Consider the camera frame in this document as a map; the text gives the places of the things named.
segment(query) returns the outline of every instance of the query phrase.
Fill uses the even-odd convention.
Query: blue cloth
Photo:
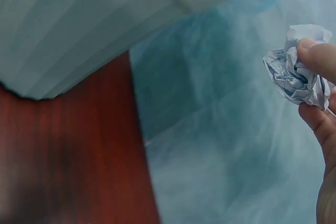
[[[164,224],[315,223],[319,144],[269,81],[263,56],[289,25],[336,31],[336,0],[229,2],[131,50],[134,89]]]

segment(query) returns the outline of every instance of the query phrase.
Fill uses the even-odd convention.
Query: white paper
[[[297,45],[303,38],[317,43],[329,42],[331,36],[331,31],[317,25],[290,26],[284,48],[274,49],[264,57],[270,79],[288,101],[328,108],[334,85],[304,66],[298,58]]]

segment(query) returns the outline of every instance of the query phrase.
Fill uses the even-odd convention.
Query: wooden surface
[[[128,55],[51,101],[0,89],[0,224],[157,224]]]

